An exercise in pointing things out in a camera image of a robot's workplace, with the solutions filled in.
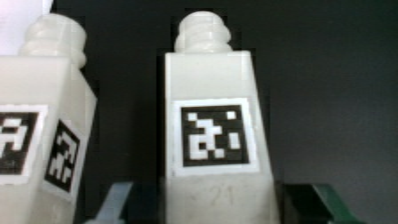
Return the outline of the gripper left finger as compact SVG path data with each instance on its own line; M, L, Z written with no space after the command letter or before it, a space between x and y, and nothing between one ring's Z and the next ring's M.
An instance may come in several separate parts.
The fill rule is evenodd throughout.
M86 224L127 224L121 213L132 187L132 182L116 182L113 184L97 217L86 221Z

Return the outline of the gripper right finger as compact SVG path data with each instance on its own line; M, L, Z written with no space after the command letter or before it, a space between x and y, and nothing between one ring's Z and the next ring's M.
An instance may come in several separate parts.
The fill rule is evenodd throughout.
M283 224L367 224L329 184L285 184Z

